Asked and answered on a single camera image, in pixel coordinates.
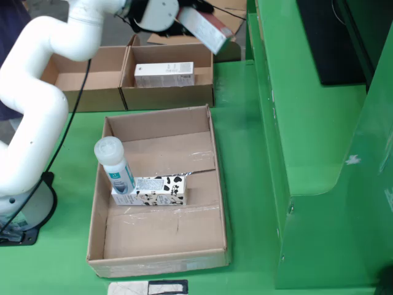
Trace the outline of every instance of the open cardboard box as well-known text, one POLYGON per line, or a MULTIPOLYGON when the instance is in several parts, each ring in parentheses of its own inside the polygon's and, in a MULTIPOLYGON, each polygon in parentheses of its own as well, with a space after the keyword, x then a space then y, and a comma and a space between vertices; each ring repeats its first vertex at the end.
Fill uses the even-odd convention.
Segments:
POLYGON ((214 106, 213 54, 202 44, 139 46, 136 39, 126 54, 120 87, 129 110, 214 106), (194 62, 194 86, 136 87, 134 72, 138 63, 187 61, 194 62))
POLYGON ((98 165, 87 262, 100 277, 131 277, 226 266, 225 212, 207 106, 105 119, 135 176, 189 173, 187 205, 117 206, 98 165))
MULTIPOLYGON (((126 105, 120 94, 120 80, 129 47, 100 47, 91 60, 90 72, 80 99, 78 112, 124 111, 126 105)), ((41 80, 57 86, 74 108, 85 78, 87 61, 76 62, 54 54, 41 80)))

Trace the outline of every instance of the bottle label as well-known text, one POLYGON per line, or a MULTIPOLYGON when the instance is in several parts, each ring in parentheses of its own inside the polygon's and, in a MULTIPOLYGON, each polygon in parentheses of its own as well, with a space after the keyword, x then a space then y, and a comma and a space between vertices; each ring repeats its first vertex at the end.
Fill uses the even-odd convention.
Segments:
MULTIPOLYGON (((9 216, 0 216, 0 225, 4 225, 8 220, 11 219, 12 215, 9 216)), ((10 227, 13 227, 14 230, 21 230, 22 228, 29 225, 25 215, 23 212, 19 212, 18 215, 12 220, 10 223, 10 227)))
POLYGON ((117 173, 108 173, 113 188, 118 194, 126 194, 135 188, 134 176, 128 164, 117 173))

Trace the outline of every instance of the white product box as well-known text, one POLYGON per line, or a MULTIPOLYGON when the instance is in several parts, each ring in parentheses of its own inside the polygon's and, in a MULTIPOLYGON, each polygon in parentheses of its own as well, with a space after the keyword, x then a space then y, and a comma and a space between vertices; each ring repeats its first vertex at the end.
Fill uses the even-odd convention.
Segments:
POLYGON ((118 206, 186 205, 185 176, 135 177, 135 189, 120 195, 112 188, 118 206))
POLYGON ((134 76, 139 88, 193 86, 194 62, 141 63, 136 65, 134 76))
POLYGON ((177 19, 214 54, 233 37, 233 32, 213 14, 184 7, 177 19))

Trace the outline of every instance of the paper label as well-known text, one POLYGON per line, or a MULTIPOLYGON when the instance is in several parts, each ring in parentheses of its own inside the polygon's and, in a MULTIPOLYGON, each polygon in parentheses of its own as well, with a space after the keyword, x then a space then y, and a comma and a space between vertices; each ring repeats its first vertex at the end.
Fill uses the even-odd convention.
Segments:
POLYGON ((164 179, 138 179, 136 189, 138 191, 160 191, 164 189, 164 179))
POLYGON ((157 205, 170 205, 172 201, 169 199, 167 195, 158 195, 157 196, 157 205))
POLYGON ((128 164, 125 165, 123 170, 117 173, 108 173, 107 175, 118 194, 131 192, 135 187, 134 176, 128 164))
POLYGON ((222 44, 227 40, 224 33, 192 8, 186 7, 183 8, 183 11, 187 19, 185 22, 182 22, 182 20, 180 22, 211 52, 217 54, 222 44))
POLYGON ((139 76, 135 77, 139 88, 185 87, 194 85, 194 75, 139 76))
POLYGON ((135 196, 133 195, 114 195, 112 194, 116 205, 119 206, 141 206, 143 205, 143 201, 141 199, 137 199, 135 196))
POLYGON ((118 281, 109 284, 107 295, 188 295, 188 293, 189 283, 187 280, 118 281))

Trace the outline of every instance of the cow print carton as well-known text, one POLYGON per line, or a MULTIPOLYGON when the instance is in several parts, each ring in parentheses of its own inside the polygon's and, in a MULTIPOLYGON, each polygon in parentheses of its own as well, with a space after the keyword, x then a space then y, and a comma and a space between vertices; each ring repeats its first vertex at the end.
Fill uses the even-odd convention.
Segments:
POLYGON ((112 197, 118 206, 186 205, 185 176, 135 177, 135 189, 112 197))

